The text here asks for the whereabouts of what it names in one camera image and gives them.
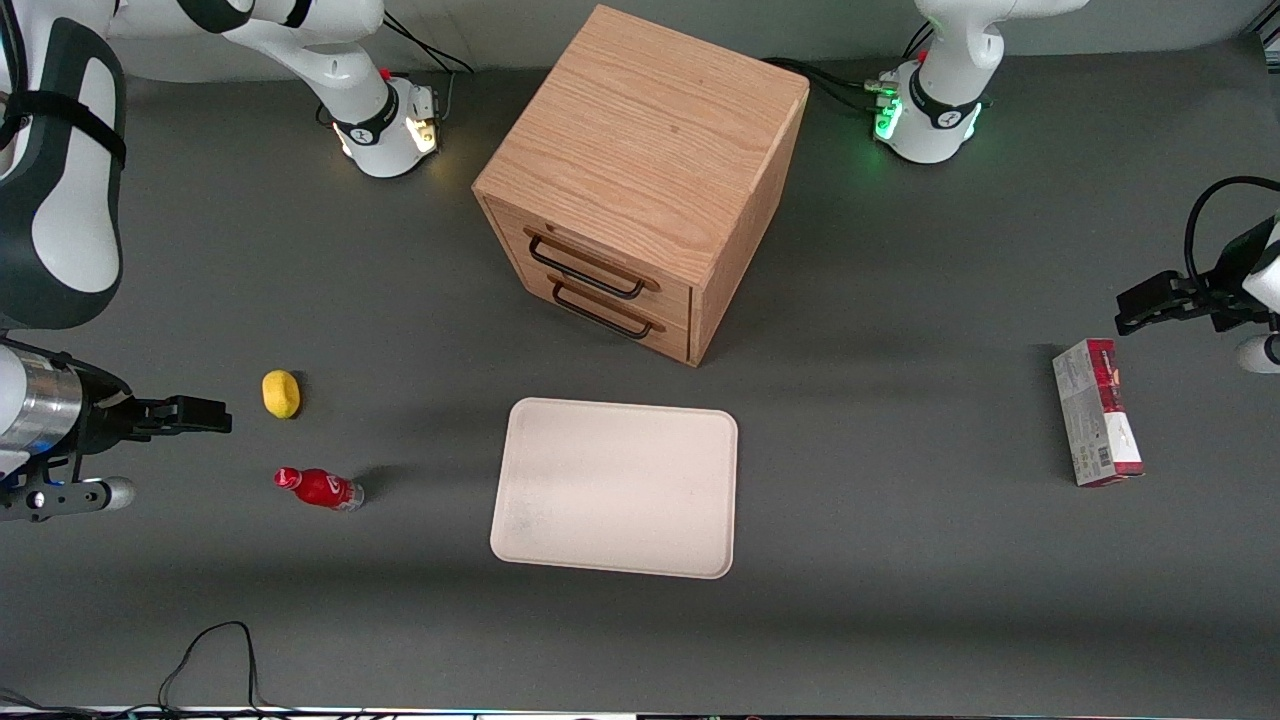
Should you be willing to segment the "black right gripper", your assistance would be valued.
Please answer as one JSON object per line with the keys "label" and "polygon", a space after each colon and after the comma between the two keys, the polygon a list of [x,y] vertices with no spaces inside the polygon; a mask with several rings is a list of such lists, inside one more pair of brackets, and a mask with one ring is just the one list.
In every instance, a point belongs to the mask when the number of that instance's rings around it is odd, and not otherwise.
{"label": "black right gripper", "polygon": [[124,441],[150,442],[151,436],[228,434],[233,429],[233,416],[221,401],[184,395],[150,398],[147,416],[145,404],[115,375],[76,370],[76,378],[81,410],[70,434],[72,454],[102,454]]}

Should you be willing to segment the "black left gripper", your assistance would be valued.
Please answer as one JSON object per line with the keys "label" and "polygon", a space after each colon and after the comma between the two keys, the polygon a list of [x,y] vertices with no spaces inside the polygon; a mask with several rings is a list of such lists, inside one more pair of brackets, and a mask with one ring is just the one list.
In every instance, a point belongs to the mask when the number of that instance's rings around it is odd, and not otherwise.
{"label": "black left gripper", "polygon": [[1249,277],[1277,270],[1277,218],[1260,222],[1233,238],[1208,272],[1213,311],[1196,282],[1179,272],[1158,272],[1117,297],[1116,332],[1130,336],[1162,322],[1185,322],[1210,315],[1213,331],[1242,325],[1271,325],[1277,315],[1277,277],[1248,286]]}

